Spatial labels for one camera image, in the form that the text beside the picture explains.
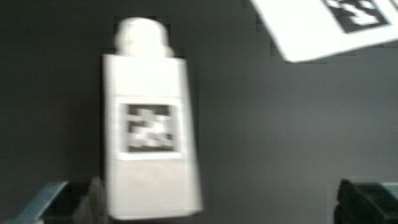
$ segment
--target dark background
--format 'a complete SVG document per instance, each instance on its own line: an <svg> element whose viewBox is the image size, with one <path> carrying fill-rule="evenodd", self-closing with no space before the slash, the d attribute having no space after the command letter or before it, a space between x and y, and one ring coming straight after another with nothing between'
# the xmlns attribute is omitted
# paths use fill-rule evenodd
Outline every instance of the dark background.
<svg viewBox="0 0 398 224"><path fill-rule="evenodd" d="M190 70L206 210L167 223L330 224L339 179L398 182L396 43L286 63L247 0L0 1L0 221L48 181L101 173L101 54L131 16Z"/></svg>

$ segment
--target printed pattern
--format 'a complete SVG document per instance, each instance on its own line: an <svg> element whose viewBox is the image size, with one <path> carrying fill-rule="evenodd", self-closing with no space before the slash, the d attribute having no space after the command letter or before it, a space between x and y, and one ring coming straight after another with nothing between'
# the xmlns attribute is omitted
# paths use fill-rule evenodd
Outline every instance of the printed pattern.
<svg viewBox="0 0 398 224"><path fill-rule="evenodd" d="M174 151L169 105L128 105L128 152Z"/></svg>
<svg viewBox="0 0 398 224"><path fill-rule="evenodd" d="M373 0L323 0L345 33L387 25Z"/></svg>

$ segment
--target black surface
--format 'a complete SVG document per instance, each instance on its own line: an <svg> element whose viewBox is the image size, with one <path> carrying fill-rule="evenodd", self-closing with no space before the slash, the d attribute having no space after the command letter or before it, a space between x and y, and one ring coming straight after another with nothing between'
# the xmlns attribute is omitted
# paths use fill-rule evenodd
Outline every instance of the black surface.
<svg viewBox="0 0 398 224"><path fill-rule="evenodd" d="M0 1L0 220L101 172L115 22L167 24L188 60L206 210L151 223L332 223L339 179L398 179L398 49L282 61L247 0Z"/></svg>
<svg viewBox="0 0 398 224"><path fill-rule="evenodd" d="M352 183L343 180L338 201L338 223L345 223L343 219L362 224L398 223L398 200L380 183Z"/></svg>

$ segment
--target white cap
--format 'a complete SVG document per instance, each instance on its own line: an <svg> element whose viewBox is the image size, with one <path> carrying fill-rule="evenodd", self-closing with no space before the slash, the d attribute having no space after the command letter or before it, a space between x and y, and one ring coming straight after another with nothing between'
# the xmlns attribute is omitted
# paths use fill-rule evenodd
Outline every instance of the white cap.
<svg viewBox="0 0 398 224"><path fill-rule="evenodd" d="M146 18L128 18L115 35L117 54L131 57L172 57L163 25Z"/></svg>

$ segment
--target white plastic object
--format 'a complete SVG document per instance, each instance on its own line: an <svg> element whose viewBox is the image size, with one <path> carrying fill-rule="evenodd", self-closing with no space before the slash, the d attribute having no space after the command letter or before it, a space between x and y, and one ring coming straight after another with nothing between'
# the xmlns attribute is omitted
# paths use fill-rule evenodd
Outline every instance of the white plastic object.
<svg viewBox="0 0 398 224"><path fill-rule="evenodd" d="M115 219L188 216L202 209L185 60L165 28L126 19L105 55L107 199Z"/></svg>
<svg viewBox="0 0 398 224"><path fill-rule="evenodd" d="M398 40L398 0L252 0L252 4L291 62Z"/></svg>

